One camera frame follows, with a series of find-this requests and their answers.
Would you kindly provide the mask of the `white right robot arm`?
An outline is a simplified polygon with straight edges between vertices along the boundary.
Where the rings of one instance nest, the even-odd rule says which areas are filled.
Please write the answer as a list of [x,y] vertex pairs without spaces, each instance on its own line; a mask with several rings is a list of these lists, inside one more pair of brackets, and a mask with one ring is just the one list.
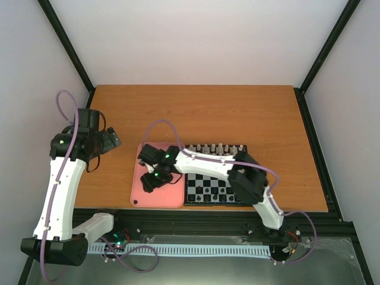
[[283,225],[283,211],[274,200],[267,173],[275,177],[274,186],[278,183],[278,176],[257,164],[245,151],[216,156],[181,146],[170,145],[167,150],[162,150],[144,144],[137,159],[148,169],[140,178],[146,192],[171,183],[174,173],[206,175],[229,183],[239,200],[254,207],[265,227],[279,230]]

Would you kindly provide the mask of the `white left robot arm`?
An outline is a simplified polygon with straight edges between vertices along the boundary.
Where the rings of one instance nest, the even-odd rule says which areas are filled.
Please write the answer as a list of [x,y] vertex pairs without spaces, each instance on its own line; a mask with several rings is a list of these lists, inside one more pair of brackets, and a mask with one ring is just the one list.
[[26,255],[48,264],[79,266],[88,247],[100,236],[117,239],[124,231],[123,223],[109,213],[94,214],[73,227],[77,189],[89,161],[121,145],[113,128],[91,129],[75,137],[69,159],[65,160],[73,134],[69,126],[50,143],[50,180],[43,211],[32,237],[24,238],[20,246]]

